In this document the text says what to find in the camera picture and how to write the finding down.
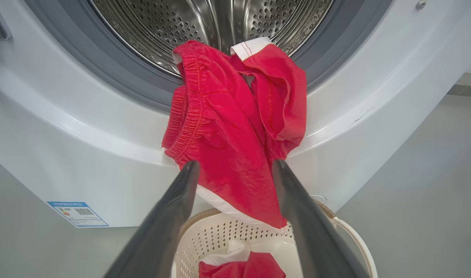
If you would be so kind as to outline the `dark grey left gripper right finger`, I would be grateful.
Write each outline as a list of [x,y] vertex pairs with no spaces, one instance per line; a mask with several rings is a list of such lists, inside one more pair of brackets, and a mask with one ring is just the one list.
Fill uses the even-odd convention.
[[285,161],[274,161],[272,177],[280,212],[292,226],[303,276],[368,278],[359,259]]

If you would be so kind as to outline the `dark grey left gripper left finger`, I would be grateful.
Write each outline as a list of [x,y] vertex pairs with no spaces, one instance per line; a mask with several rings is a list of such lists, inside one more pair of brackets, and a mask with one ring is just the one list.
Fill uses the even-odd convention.
[[181,227],[194,204],[200,167],[188,162],[105,273],[105,278],[168,278]]

